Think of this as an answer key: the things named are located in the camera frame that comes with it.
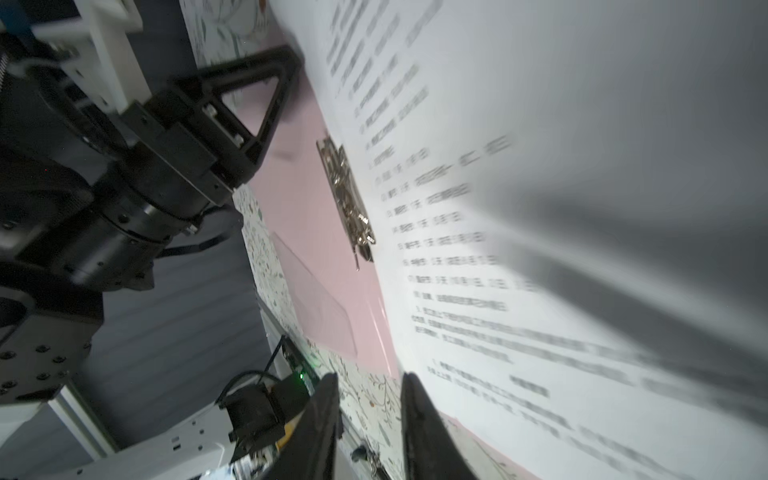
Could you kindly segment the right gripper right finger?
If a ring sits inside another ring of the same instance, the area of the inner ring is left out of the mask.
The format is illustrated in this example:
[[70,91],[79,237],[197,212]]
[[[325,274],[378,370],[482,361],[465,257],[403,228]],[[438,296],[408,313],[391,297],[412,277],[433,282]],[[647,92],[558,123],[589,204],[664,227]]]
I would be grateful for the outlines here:
[[405,478],[475,480],[415,373],[403,376],[400,402]]

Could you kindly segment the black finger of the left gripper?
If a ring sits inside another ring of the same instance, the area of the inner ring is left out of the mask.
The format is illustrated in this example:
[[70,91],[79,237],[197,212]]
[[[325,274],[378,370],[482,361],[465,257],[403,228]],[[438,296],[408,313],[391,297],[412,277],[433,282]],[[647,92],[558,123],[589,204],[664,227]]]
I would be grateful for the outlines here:
[[143,104],[143,143],[199,192],[261,168],[301,70],[288,45],[171,79]]

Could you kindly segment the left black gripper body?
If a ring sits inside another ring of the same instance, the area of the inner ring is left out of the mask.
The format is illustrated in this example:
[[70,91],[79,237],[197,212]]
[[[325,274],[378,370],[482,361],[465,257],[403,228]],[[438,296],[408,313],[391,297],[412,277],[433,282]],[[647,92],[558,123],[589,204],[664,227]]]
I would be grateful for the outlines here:
[[35,89],[82,141],[106,155],[89,183],[71,167],[1,148],[1,286],[24,291],[149,290],[176,236],[232,208],[240,184],[240,124],[223,104],[222,69],[176,80],[113,121],[79,108],[80,92],[46,62]]

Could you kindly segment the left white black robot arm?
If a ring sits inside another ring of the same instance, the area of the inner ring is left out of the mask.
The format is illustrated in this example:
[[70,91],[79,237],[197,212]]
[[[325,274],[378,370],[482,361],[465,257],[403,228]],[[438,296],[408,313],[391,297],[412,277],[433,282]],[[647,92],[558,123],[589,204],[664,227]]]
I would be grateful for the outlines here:
[[1,148],[1,435],[53,400],[87,358],[103,296],[154,285],[157,260],[207,251],[243,225],[232,197],[260,169],[301,70],[279,46],[183,77],[117,120],[71,97],[47,58],[38,91],[105,156],[95,182]]

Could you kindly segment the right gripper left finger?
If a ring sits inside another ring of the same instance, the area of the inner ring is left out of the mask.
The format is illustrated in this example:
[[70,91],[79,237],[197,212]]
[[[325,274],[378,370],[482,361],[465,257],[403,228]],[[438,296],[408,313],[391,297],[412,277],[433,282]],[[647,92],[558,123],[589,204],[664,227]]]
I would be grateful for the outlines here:
[[322,377],[290,440],[261,478],[331,480],[340,427],[338,375]]

